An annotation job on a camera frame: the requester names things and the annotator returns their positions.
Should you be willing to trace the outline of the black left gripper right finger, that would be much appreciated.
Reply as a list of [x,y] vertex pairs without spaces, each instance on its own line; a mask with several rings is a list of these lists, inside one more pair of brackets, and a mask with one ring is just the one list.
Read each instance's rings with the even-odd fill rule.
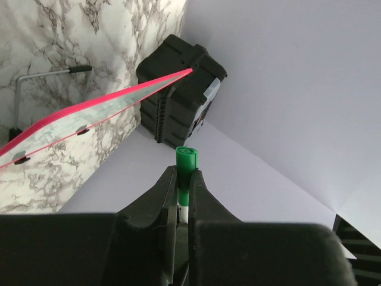
[[190,285],[355,285],[338,237],[308,223],[243,222],[190,179]]

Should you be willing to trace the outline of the green capped whiteboard marker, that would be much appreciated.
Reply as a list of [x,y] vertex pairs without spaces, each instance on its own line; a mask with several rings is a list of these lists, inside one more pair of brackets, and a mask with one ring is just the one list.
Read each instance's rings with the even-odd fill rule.
[[188,224],[189,222],[189,207],[183,206],[181,204],[177,204],[177,210],[178,210],[178,221],[180,223]]

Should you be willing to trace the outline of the green marker cap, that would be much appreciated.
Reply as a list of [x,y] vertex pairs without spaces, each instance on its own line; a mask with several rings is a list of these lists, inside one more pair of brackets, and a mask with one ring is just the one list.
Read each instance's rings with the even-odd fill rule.
[[178,202],[189,206],[189,188],[193,172],[198,168],[198,151],[190,147],[176,148]]

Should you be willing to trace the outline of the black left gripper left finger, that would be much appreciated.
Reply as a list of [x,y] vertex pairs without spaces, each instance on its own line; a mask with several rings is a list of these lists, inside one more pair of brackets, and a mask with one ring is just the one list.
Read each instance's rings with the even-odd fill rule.
[[1,284],[172,284],[176,176],[117,213],[1,216]]

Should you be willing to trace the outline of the pink framed whiteboard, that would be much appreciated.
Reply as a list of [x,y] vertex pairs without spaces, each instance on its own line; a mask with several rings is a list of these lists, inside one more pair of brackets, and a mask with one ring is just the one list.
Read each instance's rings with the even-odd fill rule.
[[191,74],[191,68],[72,105],[46,116],[1,148],[1,167],[90,129]]

